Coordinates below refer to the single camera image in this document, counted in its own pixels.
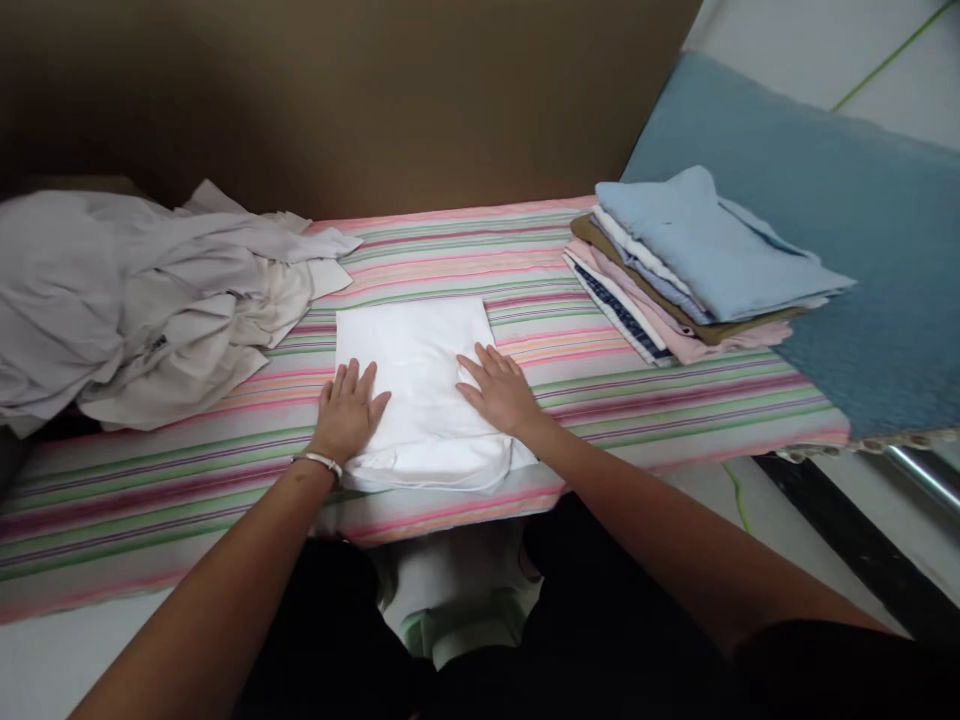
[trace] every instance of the bracelet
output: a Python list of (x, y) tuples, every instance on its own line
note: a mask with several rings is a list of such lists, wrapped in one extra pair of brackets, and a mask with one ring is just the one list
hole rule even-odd
[(313, 460), (313, 462), (320, 463), (327, 468), (327, 470), (336, 475), (337, 481), (343, 478), (343, 468), (337, 465), (336, 460), (331, 460), (326, 455), (320, 455), (319, 453), (300, 453), (299, 455), (294, 455), (292, 458), (290, 458), (291, 463), (295, 463), (297, 460)]

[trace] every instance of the brown wall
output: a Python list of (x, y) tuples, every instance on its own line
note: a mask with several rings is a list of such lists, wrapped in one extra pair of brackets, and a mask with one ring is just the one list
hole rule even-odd
[(314, 218), (585, 194), (699, 5), (4, 0), (7, 166), (125, 172), (167, 203), (210, 177)]

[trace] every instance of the stack of folded clothes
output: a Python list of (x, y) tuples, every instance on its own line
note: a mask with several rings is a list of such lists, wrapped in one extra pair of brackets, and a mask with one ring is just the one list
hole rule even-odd
[(653, 365), (777, 345), (787, 318), (856, 283), (719, 197), (700, 166), (664, 183), (599, 183), (597, 198), (564, 259)]

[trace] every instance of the striped mattress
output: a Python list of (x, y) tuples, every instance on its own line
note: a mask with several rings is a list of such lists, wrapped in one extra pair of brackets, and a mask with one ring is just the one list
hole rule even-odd
[[(777, 355), (646, 365), (563, 261), (593, 197), (335, 225), (364, 238), (354, 282), (317, 301), (271, 363), (207, 412), (149, 433), (36, 448), (0, 513), (0, 621), (170, 585), (257, 501), (310, 437), (331, 377), (337, 310), (480, 295), (497, 345), (541, 405), (581, 437), (652, 469), (797, 443), (842, 445), (849, 426)], [(380, 544), (547, 510), (563, 484), (524, 468), (494, 494), (341, 490), (319, 524)]]

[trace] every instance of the black pants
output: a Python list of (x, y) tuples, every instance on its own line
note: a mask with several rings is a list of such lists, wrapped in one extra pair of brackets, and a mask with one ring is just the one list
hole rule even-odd
[(575, 495), (532, 518), (524, 544), (544, 580), (521, 646), (437, 673), (384, 622), (370, 560), (308, 540), (235, 716), (619, 717), (723, 693), (715, 646)]

